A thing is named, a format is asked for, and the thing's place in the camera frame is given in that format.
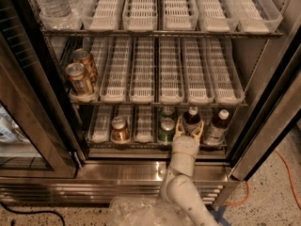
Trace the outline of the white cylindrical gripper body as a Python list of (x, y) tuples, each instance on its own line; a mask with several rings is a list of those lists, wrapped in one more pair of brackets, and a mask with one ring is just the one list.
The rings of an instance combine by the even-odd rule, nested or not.
[(179, 136), (173, 139), (172, 153), (185, 154), (193, 158), (197, 157), (199, 151), (199, 139), (189, 136)]

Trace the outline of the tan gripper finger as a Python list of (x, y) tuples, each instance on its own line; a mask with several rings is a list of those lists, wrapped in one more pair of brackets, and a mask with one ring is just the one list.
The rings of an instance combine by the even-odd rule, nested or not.
[(182, 126), (182, 116), (180, 116), (177, 120), (176, 126), (175, 126), (175, 135), (174, 138), (178, 138), (180, 136), (183, 136), (185, 134), (185, 131)]
[(200, 125), (192, 132), (192, 137), (196, 143), (200, 143), (201, 136), (203, 134), (204, 121), (200, 122)]

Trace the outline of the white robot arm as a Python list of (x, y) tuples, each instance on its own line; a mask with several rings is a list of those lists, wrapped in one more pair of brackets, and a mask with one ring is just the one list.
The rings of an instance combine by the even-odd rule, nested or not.
[(219, 226), (192, 181), (204, 122), (201, 121), (190, 136), (185, 134), (182, 122), (183, 118), (179, 117), (171, 145), (170, 163), (161, 185), (161, 196), (168, 203), (176, 203), (195, 226)]

